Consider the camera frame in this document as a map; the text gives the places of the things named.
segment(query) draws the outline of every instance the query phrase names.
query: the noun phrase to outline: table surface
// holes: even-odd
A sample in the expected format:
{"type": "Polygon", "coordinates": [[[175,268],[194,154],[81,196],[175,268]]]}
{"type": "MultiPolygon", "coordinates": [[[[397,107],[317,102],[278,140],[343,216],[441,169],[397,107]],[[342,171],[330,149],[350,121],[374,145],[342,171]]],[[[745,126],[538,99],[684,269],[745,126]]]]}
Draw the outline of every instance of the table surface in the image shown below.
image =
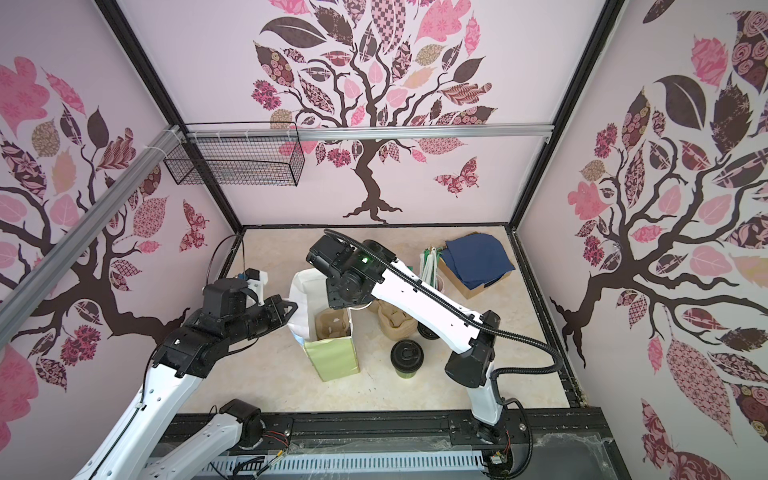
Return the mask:
{"type": "MultiPolygon", "coordinates": [[[[380,227],[339,228],[359,241],[373,239],[418,270],[419,253],[439,247],[471,232],[488,233],[502,242],[512,264],[517,261],[504,227],[380,227]]],[[[247,267],[268,272],[265,295],[288,296],[293,275],[309,268],[306,252],[323,235],[322,229],[248,230],[245,236],[247,267]]],[[[230,271],[242,270],[241,252],[230,271]]],[[[501,328],[545,341],[519,270],[479,295],[466,299],[446,282],[445,295],[479,312],[495,311],[501,328]]],[[[379,328],[372,309],[353,312],[353,342],[360,373],[322,382],[298,342],[287,328],[260,339],[245,352],[219,361],[182,412],[208,412],[241,399],[264,412],[328,412],[366,410],[469,409],[466,388],[443,371],[451,350],[440,339],[427,340],[418,333],[409,338],[425,353],[424,364],[411,379],[400,378],[389,360],[394,342],[379,328]]],[[[530,346],[497,339],[495,367],[544,366],[550,357],[530,346]]],[[[527,408],[567,408],[556,373],[543,376],[504,375],[499,378],[502,396],[515,396],[527,408]]]]}

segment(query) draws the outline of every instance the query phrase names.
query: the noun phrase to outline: folded cloth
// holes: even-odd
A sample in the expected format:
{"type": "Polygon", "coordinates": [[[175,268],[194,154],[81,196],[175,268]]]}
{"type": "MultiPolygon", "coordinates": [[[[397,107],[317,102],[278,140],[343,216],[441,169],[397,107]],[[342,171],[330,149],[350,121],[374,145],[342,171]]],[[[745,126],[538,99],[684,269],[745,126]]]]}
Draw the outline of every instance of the folded cloth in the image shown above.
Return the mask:
{"type": "Polygon", "coordinates": [[[445,242],[445,265],[470,290],[500,279],[515,269],[502,243],[486,233],[445,242]]]}

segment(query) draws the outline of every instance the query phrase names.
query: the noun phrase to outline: wire basket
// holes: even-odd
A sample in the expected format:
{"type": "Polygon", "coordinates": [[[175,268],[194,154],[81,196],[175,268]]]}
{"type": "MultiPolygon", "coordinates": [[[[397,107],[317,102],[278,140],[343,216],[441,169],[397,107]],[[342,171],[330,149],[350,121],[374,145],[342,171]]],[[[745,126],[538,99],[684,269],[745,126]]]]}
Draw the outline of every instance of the wire basket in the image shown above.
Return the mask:
{"type": "Polygon", "coordinates": [[[298,185],[304,153],[296,123],[249,123],[267,123],[276,130],[274,134],[259,131],[257,135],[247,131],[188,134],[187,141],[165,158],[176,184],[199,185],[208,179],[219,185],[298,185]]]}

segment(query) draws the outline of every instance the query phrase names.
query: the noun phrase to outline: black lid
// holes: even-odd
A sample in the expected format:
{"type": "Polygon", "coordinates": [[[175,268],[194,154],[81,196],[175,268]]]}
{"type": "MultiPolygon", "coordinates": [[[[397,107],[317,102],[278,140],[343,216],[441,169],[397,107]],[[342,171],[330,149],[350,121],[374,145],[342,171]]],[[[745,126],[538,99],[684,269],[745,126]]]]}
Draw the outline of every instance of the black lid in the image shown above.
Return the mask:
{"type": "Polygon", "coordinates": [[[413,373],[424,363],[424,350],[413,340],[400,340],[389,354],[392,365],[403,373],[413,373]]]}

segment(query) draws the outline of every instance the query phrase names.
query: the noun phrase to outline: metal wire mesh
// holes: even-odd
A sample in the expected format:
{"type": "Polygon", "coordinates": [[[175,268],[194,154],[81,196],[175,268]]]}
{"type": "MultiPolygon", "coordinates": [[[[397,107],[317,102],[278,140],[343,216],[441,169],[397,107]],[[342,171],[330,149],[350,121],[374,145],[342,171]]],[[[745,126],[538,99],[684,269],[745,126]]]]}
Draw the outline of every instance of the metal wire mesh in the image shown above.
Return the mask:
{"type": "Polygon", "coordinates": [[[179,144],[165,158],[165,166],[179,185],[204,183],[296,186],[304,167],[304,153],[295,130],[270,136],[196,137],[179,144]],[[207,168],[198,169],[195,161],[207,168]]]}

